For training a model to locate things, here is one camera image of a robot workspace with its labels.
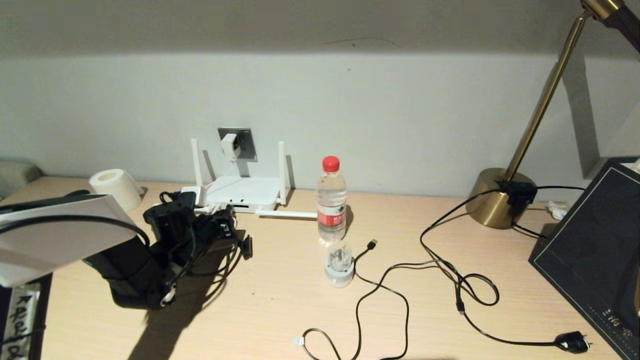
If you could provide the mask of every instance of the red bottle cap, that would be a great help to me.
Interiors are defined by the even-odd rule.
[[[340,159],[335,156],[327,156],[322,161],[322,169],[325,172],[336,172],[340,169]]]

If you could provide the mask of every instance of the gold lamp pole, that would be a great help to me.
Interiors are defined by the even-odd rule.
[[[543,91],[542,99],[536,107],[533,118],[518,144],[518,148],[511,159],[511,163],[509,163],[509,167],[507,169],[484,169],[478,175],[470,197],[481,192],[498,189],[499,186],[497,181],[526,182],[532,183],[535,186],[535,183],[531,179],[518,172],[518,167],[531,144],[531,140],[533,140],[533,136],[536,134],[536,130],[538,129],[542,118],[545,116],[545,112],[551,102],[551,98],[553,97],[558,83],[562,78],[564,68],[568,63],[573,48],[578,42],[580,34],[582,33],[584,23],[591,16],[595,17],[596,20],[604,22],[611,14],[623,7],[628,11],[622,0],[582,0],[582,4],[585,7],[585,10],[582,15],[577,17],[573,22],[573,26],[569,32],[566,42],[564,43],[564,48],[560,54],[560,58],[558,59],[553,75]],[[513,222],[518,222],[522,213],[527,209],[527,204],[512,206],[507,203],[508,199],[509,195],[505,192],[492,192],[487,195],[483,195],[467,204],[467,213],[469,213],[473,219],[485,226],[494,227],[496,229],[509,229]]]

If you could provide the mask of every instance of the brass desk lamp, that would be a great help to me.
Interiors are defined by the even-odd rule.
[[[640,53],[640,22],[631,10],[627,8],[623,0],[581,0],[581,2],[585,10],[573,23],[553,75],[543,91],[542,99],[518,144],[509,167],[507,169],[484,169],[478,175],[470,197],[488,190],[499,189],[500,186],[497,181],[518,181],[531,183],[535,186],[531,179],[518,172],[518,167],[529,148],[533,136],[536,134],[540,121],[545,116],[551,98],[562,78],[564,68],[589,17],[593,16],[594,19],[602,22],[608,28],[618,29]],[[509,195],[503,191],[488,193],[469,202],[467,204],[467,212],[480,224],[496,229],[509,229],[513,222],[518,222],[522,213],[527,209],[527,204],[510,205],[507,203],[508,199]]]

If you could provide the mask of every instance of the white router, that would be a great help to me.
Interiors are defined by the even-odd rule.
[[[191,139],[191,152],[196,171],[196,184],[203,186],[197,139]],[[276,204],[287,204],[285,182],[287,163],[284,142],[278,142],[278,167],[280,177],[220,176],[216,178],[211,184],[205,186],[206,205],[212,209],[231,205],[238,213],[255,213],[258,216],[316,218],[316,213],[274,211]]]

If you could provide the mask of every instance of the plastic water bottle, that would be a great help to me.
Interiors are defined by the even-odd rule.
[[[316,201],[320,243],[330,245],[344,237],[347,220],[347,184],[340,173],[340,159],[327,156],[318,179]]]

